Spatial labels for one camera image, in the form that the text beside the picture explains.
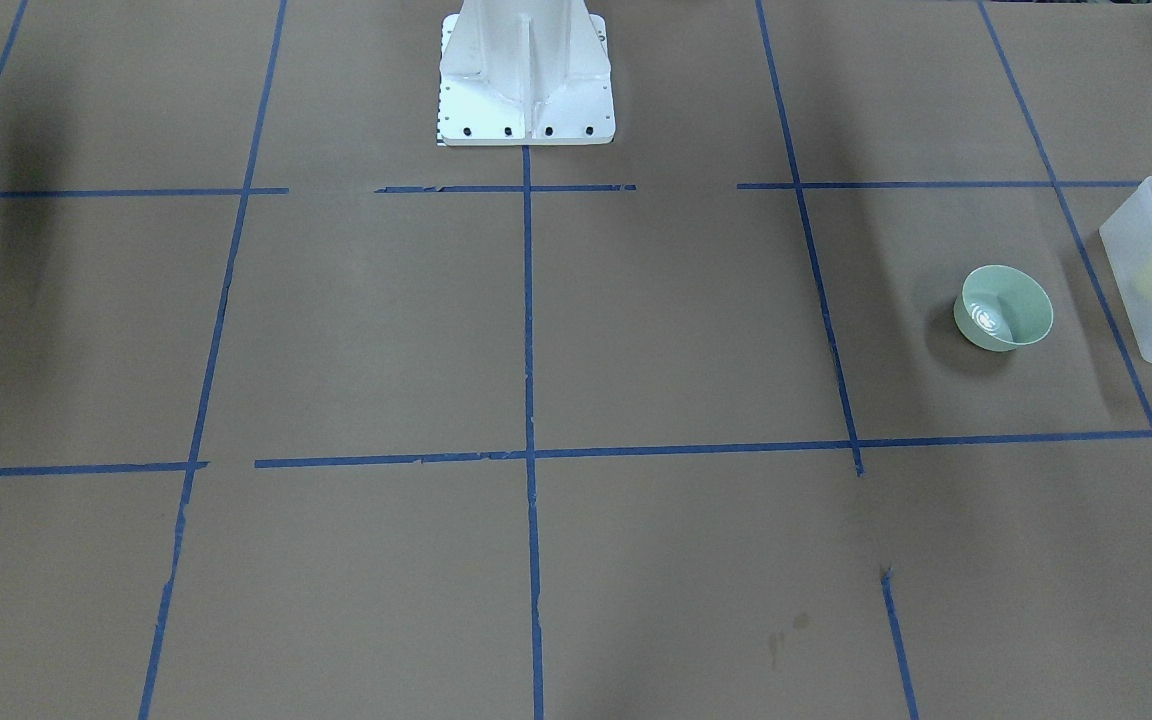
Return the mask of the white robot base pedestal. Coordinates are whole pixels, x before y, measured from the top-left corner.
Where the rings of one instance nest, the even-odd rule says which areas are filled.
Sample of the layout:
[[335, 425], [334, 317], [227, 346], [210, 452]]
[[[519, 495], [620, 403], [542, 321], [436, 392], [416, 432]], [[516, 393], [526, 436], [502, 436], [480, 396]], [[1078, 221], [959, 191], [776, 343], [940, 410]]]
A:
[[442, 20], [439, 71], [440, 146], [616, 137], [607, 24], [584, 1], [465, 1]]

